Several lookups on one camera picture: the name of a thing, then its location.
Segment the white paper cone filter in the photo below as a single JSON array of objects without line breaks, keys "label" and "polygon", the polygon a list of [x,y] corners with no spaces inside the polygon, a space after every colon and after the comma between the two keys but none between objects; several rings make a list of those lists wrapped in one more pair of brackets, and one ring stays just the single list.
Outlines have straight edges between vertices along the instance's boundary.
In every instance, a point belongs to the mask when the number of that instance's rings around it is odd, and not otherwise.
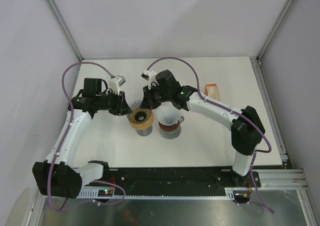
[{"label": "white paper cone filter", "polygon": [[181,115],[180,110],[171,105],[159,107],[156,111],[158,122],[164,126],[172,126],[177,123]]}]

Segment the grey glass carafe with collar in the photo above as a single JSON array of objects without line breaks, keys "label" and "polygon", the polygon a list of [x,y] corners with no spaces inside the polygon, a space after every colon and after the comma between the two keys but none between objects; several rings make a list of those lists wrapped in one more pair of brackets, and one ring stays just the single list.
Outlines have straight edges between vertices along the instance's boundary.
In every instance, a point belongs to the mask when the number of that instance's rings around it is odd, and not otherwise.
[{"label": "grey glass carafe with collar", "polygon": [[137,129],[136,132],[139,136],[148,136],[152,133],[153,127],[150,126],[146,129]]}]

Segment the clear ribbed glass server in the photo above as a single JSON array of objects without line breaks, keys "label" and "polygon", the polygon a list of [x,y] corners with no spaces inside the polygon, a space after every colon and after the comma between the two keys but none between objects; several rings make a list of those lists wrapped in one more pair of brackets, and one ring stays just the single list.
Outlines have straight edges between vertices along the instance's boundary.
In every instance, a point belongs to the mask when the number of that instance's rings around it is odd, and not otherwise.
[{"label": "clear ribbed glass server", "polygon": [[173,131],[164,131],[164,130],[160,130],[160,134],[163,138],[165,139],[169,139],[169,140],[172,140],[172,139],[175,139],[175,138],[178,138],[181,134],[181,127],[179,126],[177,129],[173,130]]}]

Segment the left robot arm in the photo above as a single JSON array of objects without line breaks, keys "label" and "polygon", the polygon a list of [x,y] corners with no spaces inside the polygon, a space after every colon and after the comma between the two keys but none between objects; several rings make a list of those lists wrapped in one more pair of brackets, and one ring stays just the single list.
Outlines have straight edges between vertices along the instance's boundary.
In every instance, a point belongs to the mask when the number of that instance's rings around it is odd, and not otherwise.
[{"label": "left robot arm", "polygon": [[111,174],[107,162],[91,160],[75,167],[75,156],[81,139],[98,111],[114,116],[131,112],[125,93],[120,90],[123,76],[104,79],[85,78],[83,88],[71,100],[61,134],[43,162],[35,162],[34,178],[42,195],[75,199],[80,190],[95,181],[104,186]]}]

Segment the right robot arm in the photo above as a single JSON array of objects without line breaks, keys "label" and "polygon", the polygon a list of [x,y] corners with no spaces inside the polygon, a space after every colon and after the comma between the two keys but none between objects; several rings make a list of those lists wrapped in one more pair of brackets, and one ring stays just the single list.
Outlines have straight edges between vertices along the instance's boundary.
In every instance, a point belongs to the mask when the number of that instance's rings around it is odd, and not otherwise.
[{"label": "right robot arm", "polygon": [[265,134],[255,108],[247,106],[233,110],[216,100],[210,101],[197,88],[182,86],[169,70],[159,73],[144,70],[141,76],[147,80],[141,107],[157,109],[161,125],[172,127],[178,124],[177,110],[185,110],[206,116],[231,132],[231,144],[236,153],[230,179],[235,186],[247,183],[255,149]]}]

